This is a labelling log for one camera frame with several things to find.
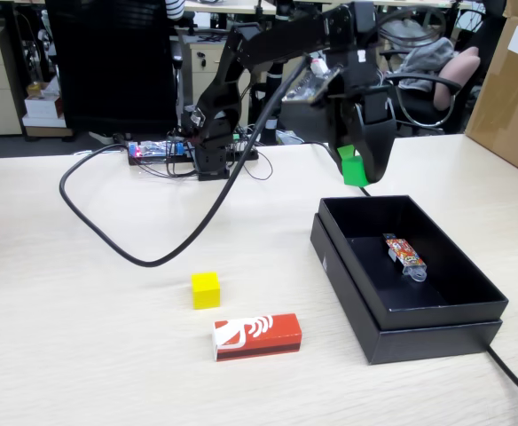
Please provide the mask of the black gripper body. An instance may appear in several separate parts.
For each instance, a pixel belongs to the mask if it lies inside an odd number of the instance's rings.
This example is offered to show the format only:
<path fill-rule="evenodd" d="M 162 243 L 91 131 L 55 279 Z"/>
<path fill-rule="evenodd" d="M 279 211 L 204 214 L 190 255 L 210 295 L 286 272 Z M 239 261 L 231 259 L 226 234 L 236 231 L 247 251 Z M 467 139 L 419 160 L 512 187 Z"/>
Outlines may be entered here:
<path fill-rule="evenodd" d="M 329 48 L 324 50 L 326 64 L 340 73 L 329 83 L 320 103 L 346 100 L 362 106 L 386 106 L 389 89 L 382 84 L 375 49 Z"/>

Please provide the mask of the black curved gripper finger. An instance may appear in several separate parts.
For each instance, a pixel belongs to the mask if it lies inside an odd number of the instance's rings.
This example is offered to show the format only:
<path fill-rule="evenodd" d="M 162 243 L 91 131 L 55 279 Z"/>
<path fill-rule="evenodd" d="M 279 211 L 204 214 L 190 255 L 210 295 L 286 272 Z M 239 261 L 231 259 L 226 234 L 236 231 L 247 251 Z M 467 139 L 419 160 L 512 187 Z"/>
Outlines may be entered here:
<path fill-rule="evenodd" d="M 396 137 L 396 116 L 387 88 L 375 88 L 355 103 L 353 146 L 359 152 L 369 184 L 379 182 L 389 164 Z"/>

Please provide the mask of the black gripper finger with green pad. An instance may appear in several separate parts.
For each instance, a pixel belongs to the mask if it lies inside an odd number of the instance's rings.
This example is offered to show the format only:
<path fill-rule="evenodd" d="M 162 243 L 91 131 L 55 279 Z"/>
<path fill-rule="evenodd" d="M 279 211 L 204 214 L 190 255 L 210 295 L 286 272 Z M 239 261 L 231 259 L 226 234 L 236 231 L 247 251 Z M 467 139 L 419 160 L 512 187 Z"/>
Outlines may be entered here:
<path fill-rule="evenodd" d="M 358 136 L 357 103 L 345 98 L 330 98 L 326 106 L 326 133 L 331 156 L 335 162 L 341 162 L 339 149 L 347 147 L 353 155 Z"/>

